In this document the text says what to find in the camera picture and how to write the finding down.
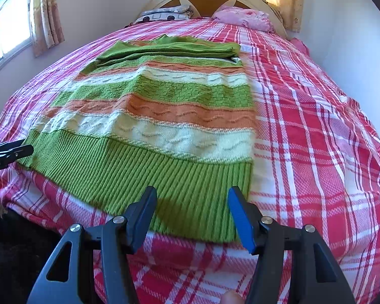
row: wall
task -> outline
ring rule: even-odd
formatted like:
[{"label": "wall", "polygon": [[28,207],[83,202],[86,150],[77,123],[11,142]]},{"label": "wall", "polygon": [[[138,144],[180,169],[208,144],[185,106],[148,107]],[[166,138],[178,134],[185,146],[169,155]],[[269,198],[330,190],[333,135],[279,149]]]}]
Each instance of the wall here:
[{"label": "wall", "polygon": [[380,136],[380,12],[371,0],[305,0],[311,57],[356,99]]},{"label": "wall", "polygon": [[132,22],[149,0],[58,0],[65,42],[35,58],[28,47],[0,69],[0,114],[9,97],[59,58]]}]

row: metal pin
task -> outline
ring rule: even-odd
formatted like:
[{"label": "metal pin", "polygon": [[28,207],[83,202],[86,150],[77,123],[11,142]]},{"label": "metal pin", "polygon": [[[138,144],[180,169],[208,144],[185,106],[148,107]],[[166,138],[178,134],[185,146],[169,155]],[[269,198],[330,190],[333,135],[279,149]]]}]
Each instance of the metal pin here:
[{"label": "metal pin", "polygon": [[262,223],[266,225],[270,225],[271,223],[273,223],[273,218],[269,216],[263,216]]},{"label": "metal pin", "polygon": [[73,224],[71,227],[70,227],[70,230],[72,232],[77,232],[78,230],[80,230],[81,226],[80,224]]},{"label": "metal pin", "polygon": [[308,225],[305,225],[304,227],[306,229],[307,232],[309,233],[314,233],[315,232],[315,227],[311,224],[308,224]]},{"label": "metal pin", "polygon": [[125,217],[124,216],[116,216],[112,219],[112,221],[116,224],[124,223]]}]

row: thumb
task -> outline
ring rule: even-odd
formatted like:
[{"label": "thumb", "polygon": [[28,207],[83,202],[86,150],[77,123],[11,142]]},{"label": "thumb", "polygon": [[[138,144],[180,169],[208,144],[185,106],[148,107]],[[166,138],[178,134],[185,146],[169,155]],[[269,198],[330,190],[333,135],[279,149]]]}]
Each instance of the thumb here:
[{"label": "thumb", "polygon": [[221,297],[220,304],[244,304],[244,300],[236,292],[230,290]]}]

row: ribbed hem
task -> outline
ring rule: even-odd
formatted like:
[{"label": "ribbed hem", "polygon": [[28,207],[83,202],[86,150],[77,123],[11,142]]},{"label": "ribbed hem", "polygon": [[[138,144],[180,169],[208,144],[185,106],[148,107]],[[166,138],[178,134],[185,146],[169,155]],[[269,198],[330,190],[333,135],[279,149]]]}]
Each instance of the ribbed hem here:
[{"label": "ribbed hem", "polygon": [[37,154],[20,163],[80,200],[112,215],[138,201],[146,186],[158,192],[151,230],[212,242],[235,240],[226,198],[231,186],[249,192],[251,162],[208,164],[172,158],[109,138],[59,130],[30,131]]}]

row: red and white plaid blanket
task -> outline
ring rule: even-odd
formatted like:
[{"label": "red and white plaid blanket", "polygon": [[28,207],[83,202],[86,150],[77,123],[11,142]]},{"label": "red and white plaid blanket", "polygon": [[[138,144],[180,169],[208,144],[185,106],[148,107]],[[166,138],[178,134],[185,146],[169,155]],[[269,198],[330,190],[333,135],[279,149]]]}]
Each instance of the red and white plaid blanket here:
[{"label": "red and white plaid blanket", "polygon": [[[154,22],[122,29],[65,56],[7,102],[0,143],[28,130],[66,83],[116,40],[192,35],[241,44],[256,105],[254,172],[249,201],[294,227],[313,224],[329,244],[358,303],[380,291],[380,139],[357,102],[288,41],[209,19]],[[2,203],[63,233],[72,223],[110,219],[36,172],[12,164],[0,172]],[[96,284],[104,296],[96,259]],[[217,303],[235,289],[246,296],[256,257],[239,244],[213,244],[149,232],[130,268],[141,303]],[[289,290],[284,257],[280,303]]]}]

